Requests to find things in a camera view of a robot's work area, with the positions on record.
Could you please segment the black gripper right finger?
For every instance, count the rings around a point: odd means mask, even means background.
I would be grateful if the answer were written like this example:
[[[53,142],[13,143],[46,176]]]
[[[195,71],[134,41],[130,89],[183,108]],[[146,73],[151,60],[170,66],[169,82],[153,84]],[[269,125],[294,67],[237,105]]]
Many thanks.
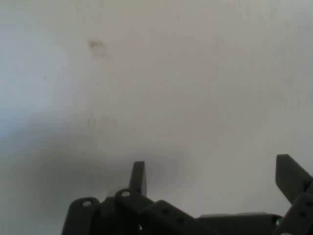
[[[313,233],[313,177],[290,155],[276,157],[275,182],[291,207],[282,217],[275,235]]]

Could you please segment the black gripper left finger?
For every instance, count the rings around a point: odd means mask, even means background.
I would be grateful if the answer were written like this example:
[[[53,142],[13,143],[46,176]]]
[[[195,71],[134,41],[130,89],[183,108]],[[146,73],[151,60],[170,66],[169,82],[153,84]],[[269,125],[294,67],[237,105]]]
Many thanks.
[[[134,162],[127,188],[103,202],[88,197],[71,203],[64,235],[202,235],[203,226],[193,217],[146,195],[144,161]]]

